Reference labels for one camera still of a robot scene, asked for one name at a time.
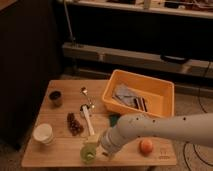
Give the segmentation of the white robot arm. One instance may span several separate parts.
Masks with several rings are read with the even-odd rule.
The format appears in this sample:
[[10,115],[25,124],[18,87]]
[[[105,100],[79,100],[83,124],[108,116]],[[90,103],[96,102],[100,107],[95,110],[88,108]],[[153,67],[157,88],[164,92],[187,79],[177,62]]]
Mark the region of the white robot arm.
[[124,145],[139,137],[160,137],[185,141],[213,148],[213,114],[196,114],[170,118],[150,118],[143,114],[121,116],[116,125],[107,129],[86,156],[94,159],[99,145],[114,155]]

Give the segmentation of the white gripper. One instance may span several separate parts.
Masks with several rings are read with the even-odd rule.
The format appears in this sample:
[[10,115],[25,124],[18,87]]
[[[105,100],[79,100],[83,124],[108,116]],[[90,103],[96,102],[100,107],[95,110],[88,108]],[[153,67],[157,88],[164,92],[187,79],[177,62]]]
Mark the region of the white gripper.
[[102,155],[108,158],[113,158],[117,153],[117,147],[109,139],[108,133],[104,131],[100,137],[99,134],[91,135],[87,138],[89,143],[98,143],[100,139],[100,145],[105,152]]

